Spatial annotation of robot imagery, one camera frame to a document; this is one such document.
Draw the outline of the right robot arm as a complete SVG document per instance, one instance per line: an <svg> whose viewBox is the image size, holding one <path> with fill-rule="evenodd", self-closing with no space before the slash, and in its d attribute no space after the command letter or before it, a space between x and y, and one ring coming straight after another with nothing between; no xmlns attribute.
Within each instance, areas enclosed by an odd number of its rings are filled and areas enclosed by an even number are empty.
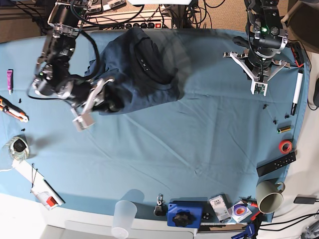
<svg viewBox="0 0 319 239"><path fill-rule="evenodd" d="M34 89L37 100L61 100L74 111L82 107L84 112L119 112L124 104L107 87L114 79L96 80L102 65L100 54L93 38L82 28L91 9L90 0L58 0L55 3L48 19L52 29L47 34L29 88ZM79 35L92 44L96 57L93 70L86 76L69 73L69 61Z"/></svg>

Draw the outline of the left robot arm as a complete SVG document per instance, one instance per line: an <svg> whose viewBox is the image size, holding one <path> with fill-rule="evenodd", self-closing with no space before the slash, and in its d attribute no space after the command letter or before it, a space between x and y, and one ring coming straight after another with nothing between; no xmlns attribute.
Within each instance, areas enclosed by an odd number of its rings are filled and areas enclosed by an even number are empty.
<svg viewBox="0 0 319 239"><path fill-rule="evenodd" d="M236 45L244 47L244 52L223 53L231 58L251 80L252 94L266 95L268 82L283 68L290 68L285 60L276 60L288 43L286 25L281 22L277 0L246 0L247 38L234 37Z"/></svg>

